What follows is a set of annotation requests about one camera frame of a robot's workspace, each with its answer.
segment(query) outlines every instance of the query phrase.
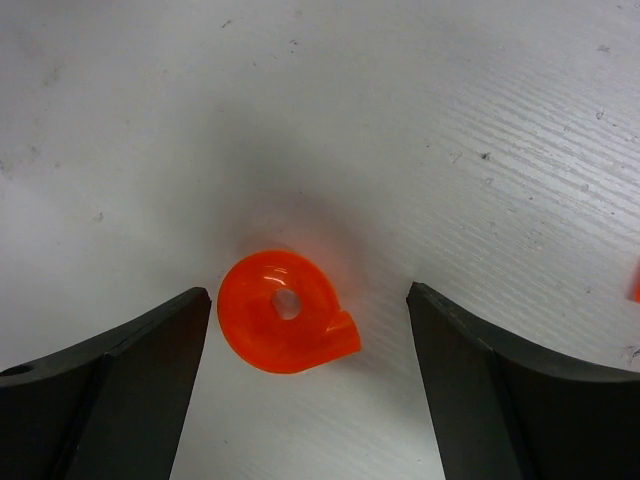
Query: center hole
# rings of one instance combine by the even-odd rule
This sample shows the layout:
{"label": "center hole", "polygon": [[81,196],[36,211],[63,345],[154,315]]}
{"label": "center hole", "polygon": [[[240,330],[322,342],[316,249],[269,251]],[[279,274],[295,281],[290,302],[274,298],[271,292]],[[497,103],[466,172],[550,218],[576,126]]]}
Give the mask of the center hole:
{"label": "center hole", "polygon": [[283,320],[293,320],[300,314],[300,297],[293,290],[282,288],[273,294],[271,301]]}

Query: orange snail-shaped object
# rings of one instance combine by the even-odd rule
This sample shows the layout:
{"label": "orange snail-shaped object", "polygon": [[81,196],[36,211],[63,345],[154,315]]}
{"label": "orange snail-shaped object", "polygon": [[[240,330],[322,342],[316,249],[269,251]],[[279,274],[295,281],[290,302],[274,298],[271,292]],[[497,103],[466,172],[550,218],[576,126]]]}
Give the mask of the orange snail-shaped object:
{"label": "orange snail-shaped object", "polygon": [[[300,301],[289,320],[274,305],[281,290]],[[222,281],[218,318],[231,348],[267,372],[300,372],[361,348],[356,325],[340,309],[327,277],[292,252],[260,252],[238,262]]]}

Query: white table surface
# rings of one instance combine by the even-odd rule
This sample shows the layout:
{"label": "white table surface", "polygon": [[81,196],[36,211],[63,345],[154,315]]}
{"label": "white table surface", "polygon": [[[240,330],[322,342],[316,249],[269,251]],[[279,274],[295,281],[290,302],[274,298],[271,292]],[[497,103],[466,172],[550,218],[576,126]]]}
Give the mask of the white table surface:
{"label": "white table surface", "polygon": [[441,480],[412,280],[640,370],[639,112],[634,0],[3,0],[0,368],[286,245],[364,349],[272,376],[214,314],[172,478]]}

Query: orange whistle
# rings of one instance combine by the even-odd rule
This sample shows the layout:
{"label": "orange whistle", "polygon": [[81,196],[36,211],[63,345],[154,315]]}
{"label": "orange whistle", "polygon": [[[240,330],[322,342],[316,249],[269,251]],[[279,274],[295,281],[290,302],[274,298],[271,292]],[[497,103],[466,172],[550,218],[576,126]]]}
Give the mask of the orange whistle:
{"label": "orange whistle", "polygon": [[[283,291],[299,300],[291,319],[274,303]],[[358,329],[340,309],[329,279],[292,252],[260,252],[238,262],[222,281],[218,319],[231,348],[271,373],[301,372],[361,348]]]}

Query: orange plastic ring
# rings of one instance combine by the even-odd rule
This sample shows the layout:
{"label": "orange plastic ring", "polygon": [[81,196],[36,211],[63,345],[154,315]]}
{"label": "orange plastic ring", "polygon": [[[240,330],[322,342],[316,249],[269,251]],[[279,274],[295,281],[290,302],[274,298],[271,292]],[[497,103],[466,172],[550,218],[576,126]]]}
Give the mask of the orange plastic ring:
{"label": "orange plastic ring", "polygon": [[[283,289],[300,301],[290,320],[274,305]],[[237,263],[222,281],[218,319],[231,348],[267,372],[300,372],[361,348],[357,327],[340,309],[327,277],[292,252],[260,252]]]}

